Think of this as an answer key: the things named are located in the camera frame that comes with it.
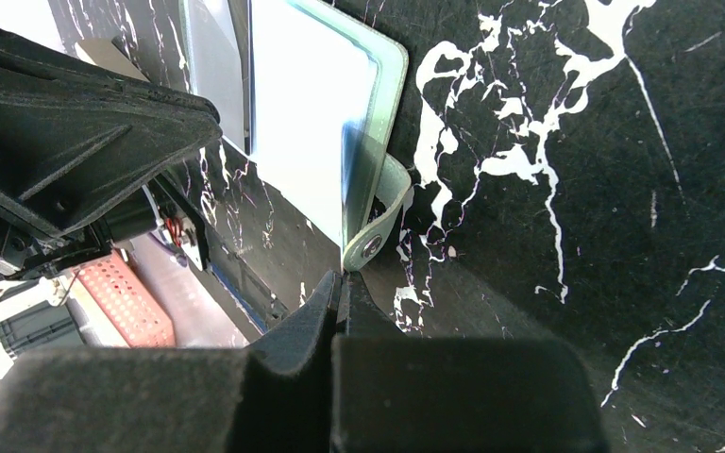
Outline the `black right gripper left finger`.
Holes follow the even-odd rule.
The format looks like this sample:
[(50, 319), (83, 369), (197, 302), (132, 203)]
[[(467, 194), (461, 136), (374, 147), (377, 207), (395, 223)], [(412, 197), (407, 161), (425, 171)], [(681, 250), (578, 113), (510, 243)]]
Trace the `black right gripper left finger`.
[(0, 452), (326, 452), (330, 344), (341, 293), (243, 348), (61, 348), (0, 382)]

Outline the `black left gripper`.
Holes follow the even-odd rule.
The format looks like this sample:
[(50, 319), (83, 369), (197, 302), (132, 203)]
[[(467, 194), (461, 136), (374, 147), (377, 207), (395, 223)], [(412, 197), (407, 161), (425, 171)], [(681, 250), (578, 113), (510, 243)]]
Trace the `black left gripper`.
[(0, 282), (56, 277), (152, 231), (205, 260), (203, 216), (169, 178), (142, 185), (218, 138), (218, 121), (205, 98), (0, 28)]

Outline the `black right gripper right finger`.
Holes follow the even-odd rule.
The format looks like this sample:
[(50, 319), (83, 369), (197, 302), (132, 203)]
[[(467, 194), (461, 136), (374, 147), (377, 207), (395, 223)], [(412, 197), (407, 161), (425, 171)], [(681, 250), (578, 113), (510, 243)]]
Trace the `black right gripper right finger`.
[(332, 342), (335, 452), (606, 452), (576, 354), (549, 339), (421, 338), (342, 279)]

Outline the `mint green card holder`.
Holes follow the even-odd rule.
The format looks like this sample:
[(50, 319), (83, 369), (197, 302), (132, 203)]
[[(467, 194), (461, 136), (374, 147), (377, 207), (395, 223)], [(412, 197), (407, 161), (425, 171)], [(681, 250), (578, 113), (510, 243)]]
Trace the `mint green card holder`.
[(411, 182), (388, 151), (409, 57), (322, 1), (183, 1), (196, 95), (224, 139), (362, 269), (390, 235)]

